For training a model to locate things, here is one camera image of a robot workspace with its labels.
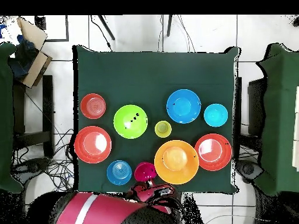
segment blue bowl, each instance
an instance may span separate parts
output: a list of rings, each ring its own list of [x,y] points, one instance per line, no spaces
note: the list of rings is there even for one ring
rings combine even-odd
[[[179,89],[167,100],[166,110],[172,120],[180,124],[192,122],[199,115],[201,103],[195,92]]]
[[[209,126],[220,127],[227,121],[228,113],[223,105],[212,104],[205,109],[203,117]]]
[[[127,183],[132,176],[132,169],[127,162],[116,160],[107,168],[108,180],[117,186],[122,186]]]

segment magenta cup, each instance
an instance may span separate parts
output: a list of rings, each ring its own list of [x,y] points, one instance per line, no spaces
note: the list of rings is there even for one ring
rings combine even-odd
[[[154,164],[150,162],[141,162],[137,165],[134,177],[137,181],[146,182],[157,176]]]

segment floor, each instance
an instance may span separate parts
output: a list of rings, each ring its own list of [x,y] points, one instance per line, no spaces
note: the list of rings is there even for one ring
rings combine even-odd
[[[34,23],[34,17],[24,18]],[[241,49],[238,75],[242,77],[242,133],[247,133],[248,129],[247,85],[250,81],[263,77],[255,62],[263,59],[270,43],[284,43],[294,51],[299,49],[299,27],[292,25],[294,18],[294,15],[182,15],[195,51],[222,53],[231,46]],[[60,41],[46,42],[42,48],[42,52],[53,58],[45,74],[53,76],[55,142],[73,127],[72,45],[80,44],[94,51],[110,51],[90,16],[67,16],[67,19],[69,39],[63,41],[67,38],[65,16],[46,16],[48,38]],[[116,41],[111,40],[97,16],[92,16],[92,19],[103,30],[113,51],[158,51],[159,34],[162,30],[161,15],[105,16]],[[170,37],[166,36],[167,21],[168,15],[164,15],[164,52],[187,52],[187,35],[178,16],[173,18]],[[159,51],[162,51],[162,37]],[[27,94],[42,107],[41,83],[27,89]],[[26,132],[41,131],[42,113],[28,97],[25,112]],[[65,143],[69,142],[71,134],[72,131],[69,131],[63,137]],[[64,156],[64,152],[58,152],[55,159],[64,159]],[[25,157],[43,157],[41,146],[30,147],[30,152]],[[243,183],[237,174],[235,184],[239,192],[234,195],[194,194],[204,223],[211,220],[208,224],[253,224],[256,205],[253,188]],[[39,175],[28,186],[26,203],[29,204],[39,195],[54,189],[46,174]]]

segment bowl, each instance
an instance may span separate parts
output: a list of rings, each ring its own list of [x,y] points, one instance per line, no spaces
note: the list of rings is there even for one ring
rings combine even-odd
[[[195,149],[187,142],[172,140],[165,142],[156,152],[154,165],[161,179],[170,184],[184,184],[198,171],[199,158]]]
[[[194,148],[199,155],[199,166],[208,171],[218,171],[231,160],[231,145],[219,134],[207,134],[201,137]]]
[[[132,169],[130,165],[123,160],[112,162],[107,168],[108,180],[117,186],[122,186],[131,179]]]
[[[74,149],[83,162],[102,162],[109,156],[111,148],[111,138],[100,127],[85,127],[78,132],[75,138]]]
[[[106,103],[101,95],[90,93],[81,100],[80,108],[86,118],[97,119],[106,111]]]
[[[147,129],[147,114],[141,107],[126,105],[118,109],[114,115],[113,125],[116,132],[122,137],[138,138]]]
[[[134,177],[137,181],[146,182],[157,176],[154,164],[150,162],[141,162],[137,165]]]
[[[173,92],[166,104],[170,118],[180,124],[187,124],[195,120],[199,115],[200,108],[199,97],[189,89],[179,89]]]
[[[160,138],[166,138],[171,134],[171,125],[165,120],[159,121],[155,126],[155,133]]]
[[[212,104],[205,109],[203,117],[209,126],[220,127],[227,121],[228,112],[223,105]]]

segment small yellow bowl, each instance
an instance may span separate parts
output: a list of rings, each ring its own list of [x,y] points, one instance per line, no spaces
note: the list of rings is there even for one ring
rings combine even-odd
[[[155,133],[160,138],[166,138],[171,134],[171,125],[165,120],[157,122]]]

